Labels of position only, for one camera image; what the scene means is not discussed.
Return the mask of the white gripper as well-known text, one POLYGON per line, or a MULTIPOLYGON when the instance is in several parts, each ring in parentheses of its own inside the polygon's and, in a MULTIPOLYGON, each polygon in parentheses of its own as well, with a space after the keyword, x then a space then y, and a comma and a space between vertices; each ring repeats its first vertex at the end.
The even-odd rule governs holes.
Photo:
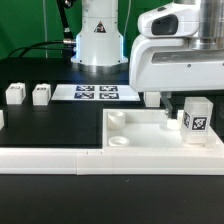
POLYGON ((139 16, 129 83, 162 92, 172 118, 173 91, 224 89, 224 2, 171 2, 139 16))

